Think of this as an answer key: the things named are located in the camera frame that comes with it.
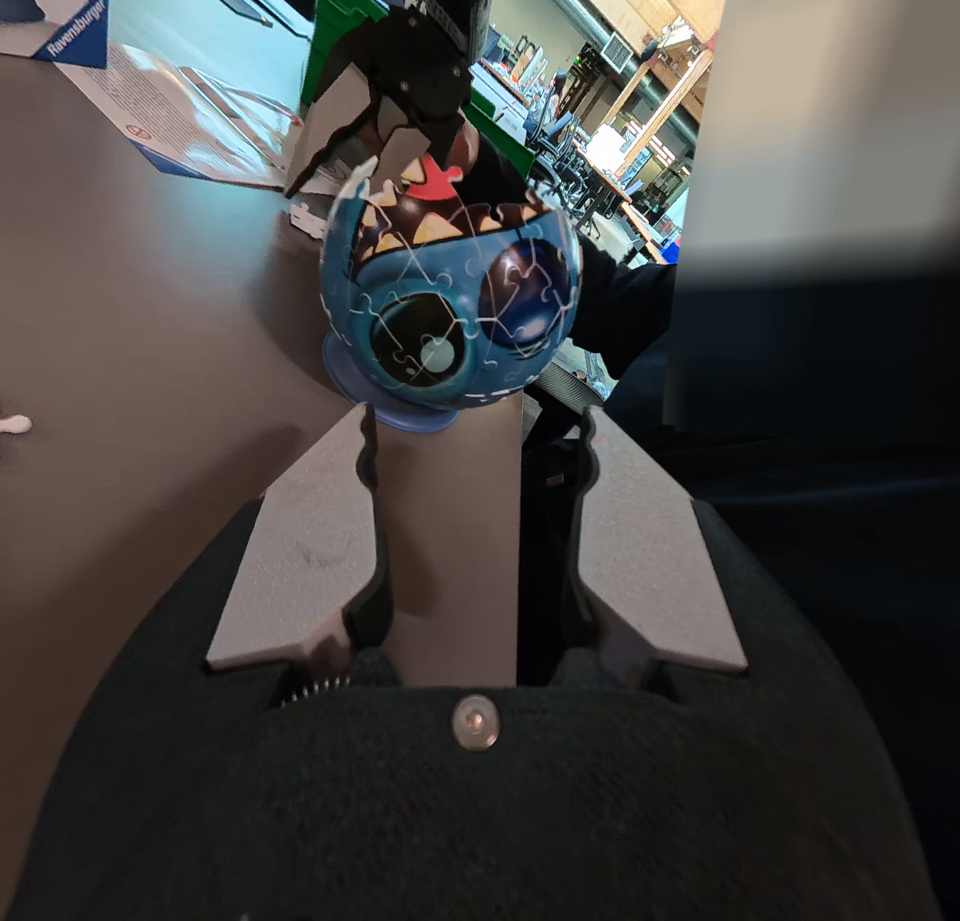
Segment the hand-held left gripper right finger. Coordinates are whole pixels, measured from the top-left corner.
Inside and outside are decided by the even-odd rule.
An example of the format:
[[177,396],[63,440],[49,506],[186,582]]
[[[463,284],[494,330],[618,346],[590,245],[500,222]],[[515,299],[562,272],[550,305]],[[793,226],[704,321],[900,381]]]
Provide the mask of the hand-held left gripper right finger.
[[582,418],[562,632],[606,675],[748,669],[690,494],[597,406]]

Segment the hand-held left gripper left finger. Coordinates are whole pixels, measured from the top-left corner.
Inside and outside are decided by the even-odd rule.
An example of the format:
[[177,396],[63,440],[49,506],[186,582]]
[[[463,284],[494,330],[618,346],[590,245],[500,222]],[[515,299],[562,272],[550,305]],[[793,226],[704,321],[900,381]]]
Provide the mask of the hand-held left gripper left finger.
[[356,404],[270,485],[207,651],[216,672],[274,663],[344,675],[394,602],[378,509],[377,419]]

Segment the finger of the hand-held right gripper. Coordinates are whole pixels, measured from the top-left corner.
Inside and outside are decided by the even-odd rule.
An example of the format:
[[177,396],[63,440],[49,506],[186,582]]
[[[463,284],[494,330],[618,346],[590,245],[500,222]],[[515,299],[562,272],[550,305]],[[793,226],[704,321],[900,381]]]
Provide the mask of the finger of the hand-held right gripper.
[[306,113],[287,167],[284,197],[293,198],[370,120],[375,109],[376,95],[367,75],[356,63],[348,63]]
[[380,101],[375,129],[381,143],[370,184],[383,187],[390,181],[396,187],[403,172],[427,153],[430,140],[392,99]]

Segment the red puzzle piece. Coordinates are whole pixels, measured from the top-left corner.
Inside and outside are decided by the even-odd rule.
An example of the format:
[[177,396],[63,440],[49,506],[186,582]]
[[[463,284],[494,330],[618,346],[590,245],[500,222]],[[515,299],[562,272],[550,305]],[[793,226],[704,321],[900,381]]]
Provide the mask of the red puzzle piece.
[[424,154],[403,170],[401,183],[405,195],[437,203],[459,197],[458,186],[463,177],[459,165],[443,169],[430,154]]

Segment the blue plastic ball stand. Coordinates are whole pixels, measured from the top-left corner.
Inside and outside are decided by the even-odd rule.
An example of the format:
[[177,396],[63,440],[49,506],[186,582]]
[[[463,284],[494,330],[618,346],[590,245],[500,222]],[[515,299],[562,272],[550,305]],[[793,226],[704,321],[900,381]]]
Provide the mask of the blue plastic ball stand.
[[439,433],[459,417],[459,410],[437,409],[399,398],[375,384],[354,362],[345,342],[333,330],[322,343],[322,358],[333,385],[354,405],[367,404],[376,420],[416,435]]

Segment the blue puzzle ball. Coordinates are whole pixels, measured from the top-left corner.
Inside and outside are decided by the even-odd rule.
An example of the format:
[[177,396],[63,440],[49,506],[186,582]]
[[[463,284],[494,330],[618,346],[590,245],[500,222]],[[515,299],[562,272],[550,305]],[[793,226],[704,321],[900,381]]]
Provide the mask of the blue puzzle ball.
[[569,216],[526,201],[431,203],[386,181],[376,159],[343,184],[320,252],[330,332],[378,387],[465,411],[522,391],[572,327],[582,280]]

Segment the person's right forearm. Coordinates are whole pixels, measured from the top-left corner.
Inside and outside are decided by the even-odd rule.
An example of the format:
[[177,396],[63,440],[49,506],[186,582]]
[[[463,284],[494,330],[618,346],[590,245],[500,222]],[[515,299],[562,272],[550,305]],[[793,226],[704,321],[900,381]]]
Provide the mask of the person's right forearm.
[[[467,204],[526,201],[527,183],[509,159],[482,133],[460,183]],[[582,279],[569,337],[583,351],[598,354],[606,371],[621,380],[631,364],[669,329],[677,265],[650,262],[621,265],[579,233]]]

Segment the cardboard puzzle box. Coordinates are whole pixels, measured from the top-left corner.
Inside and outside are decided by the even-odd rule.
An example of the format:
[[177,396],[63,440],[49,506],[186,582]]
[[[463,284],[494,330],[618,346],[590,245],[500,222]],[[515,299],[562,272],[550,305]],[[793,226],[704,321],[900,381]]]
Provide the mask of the cardboard puzzle box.
[[102,69],[110,0],[1,0],[1,53]]

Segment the person's right hand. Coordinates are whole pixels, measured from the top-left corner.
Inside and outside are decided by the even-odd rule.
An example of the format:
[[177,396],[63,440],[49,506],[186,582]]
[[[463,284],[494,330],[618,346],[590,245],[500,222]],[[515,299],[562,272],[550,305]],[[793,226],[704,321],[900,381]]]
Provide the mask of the person's right hand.
[[481,133],[469,120],[464,120],[441,167],[459,171],[463,177],[472,172],[481,147]]

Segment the green stacked plastic bins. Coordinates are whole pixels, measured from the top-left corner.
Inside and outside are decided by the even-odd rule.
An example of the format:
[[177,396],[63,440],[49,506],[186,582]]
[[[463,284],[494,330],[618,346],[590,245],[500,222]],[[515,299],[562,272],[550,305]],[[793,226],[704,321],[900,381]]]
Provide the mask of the green stacked plastic bins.
[[[303,107],[316,99],[324,64],[335,43],[366,20],[382,20],[388,10],[384,0],[316,0],[314,33],[300,97]],[[525,145],[521,101],[483,63],[475,63],[471,75],[471,102],[462,109],[464,116],[524,178],[530,178],[536,155]]]

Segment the white instruction sheet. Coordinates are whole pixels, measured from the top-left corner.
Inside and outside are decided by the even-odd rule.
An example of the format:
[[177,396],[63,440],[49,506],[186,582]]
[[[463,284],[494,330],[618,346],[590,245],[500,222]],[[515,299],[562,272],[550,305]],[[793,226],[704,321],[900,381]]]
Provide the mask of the white instruction sheet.
[[126,44],[57,68],[158,171],[281,191],[303,124],[282,102]]

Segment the grey mesh office chair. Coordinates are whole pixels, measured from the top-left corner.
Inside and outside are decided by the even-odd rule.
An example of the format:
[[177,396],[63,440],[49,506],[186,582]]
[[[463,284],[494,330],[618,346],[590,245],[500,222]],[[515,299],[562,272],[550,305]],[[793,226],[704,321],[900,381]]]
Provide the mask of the grey mesh office chair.
[[596,387],[584,376],[580,376],[583,374],[576,369],[571,371],[557,360],[552,360],[524,385],[524,392],[538,402],[547,399],[581,416],[589,409],[601,409],[606,401]]

